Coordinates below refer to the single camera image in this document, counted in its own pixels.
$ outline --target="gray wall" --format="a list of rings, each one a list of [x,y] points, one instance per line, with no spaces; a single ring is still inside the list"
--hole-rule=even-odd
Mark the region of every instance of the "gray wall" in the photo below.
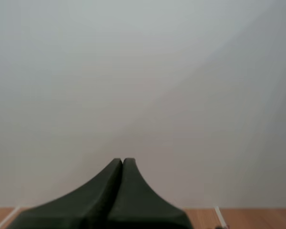
[[[0,206],[128,156],[181,207],[286,207],[286,0],[0,1]]]

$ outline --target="white cable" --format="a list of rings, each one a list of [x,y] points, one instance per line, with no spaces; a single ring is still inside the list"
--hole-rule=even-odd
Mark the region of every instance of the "white cable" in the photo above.
[[[16,214],[16,212],[20,209],[20,207],[16,207],[14,208],[14,210],[7,216],[4,218],[3,221],[1,221],[0,223],[0,228],[13,216]]]
[[[218,219],[219,219],[219,222],[220,222],[221,226],[222,226],[223,228],[226,227],[227,224],[225,223],[224,217],[223,217],[223,215],[221,214],[219,207],[217,206],[217,207],[215,207],[214,209],[215,209],[215,212],[216,212],[216,214],[217,214],[217,216],[218,216]]]

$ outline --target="white strip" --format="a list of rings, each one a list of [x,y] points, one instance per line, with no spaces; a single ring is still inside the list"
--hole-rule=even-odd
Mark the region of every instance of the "white strip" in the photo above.
[[[7,216],[5,219],[0,223],[0,228],[10,219],[13,215],[16,214],[16,212],[20,209],[20,207],[14,208],[14,210]]]
[[[220,209],[219,209],[218,206],[215,207],[215,211],[216,211],[216,214],[217,214],[217,216],[218,216],[218,219],[219,219],[219,222],[220,222],[221,226],[222,226],[223,228],[226,227],[227,224],[225,223],[224,217],[223,217],[223,215],[221,214]]]

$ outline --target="wooden floor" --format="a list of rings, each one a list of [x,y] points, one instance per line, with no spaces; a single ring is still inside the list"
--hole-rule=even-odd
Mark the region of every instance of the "wooden floor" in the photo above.
[[[5,229],[25,208],[21,208],[0,229]],[[286,209],[220,209],[230,229],[286,229]],[[0,208],[0,223],[13,208]],[[220,225],[217,214],[210,209],[185,210],[195,229],[214,229]]]
[[[286,209],[220,209],[231,229],[286,229]]]

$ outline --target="white wall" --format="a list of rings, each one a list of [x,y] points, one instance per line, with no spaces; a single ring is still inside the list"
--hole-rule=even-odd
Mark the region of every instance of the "white wall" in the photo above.
[[[286,207],[286,0],[0,0],[0,206],[128,156],[181,207]]]

